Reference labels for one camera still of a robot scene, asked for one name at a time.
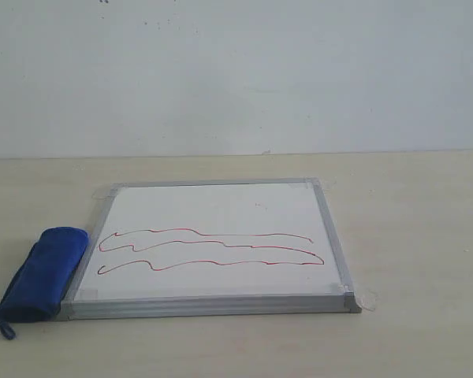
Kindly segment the blue cloth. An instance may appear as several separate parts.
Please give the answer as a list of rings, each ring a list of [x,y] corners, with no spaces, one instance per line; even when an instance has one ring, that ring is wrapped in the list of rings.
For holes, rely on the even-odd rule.
[[[59,313],[88,244],[88,233],[80,228],[48,228],[41,234],[0,301],[0,332],[5,339],[16,338],[13,324],[48,321]]]

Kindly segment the white board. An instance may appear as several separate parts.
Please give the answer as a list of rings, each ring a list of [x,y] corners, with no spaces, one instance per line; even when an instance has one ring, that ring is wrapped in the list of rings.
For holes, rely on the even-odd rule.
[[[60,318],[360,313],[315,178],[120,183]]]

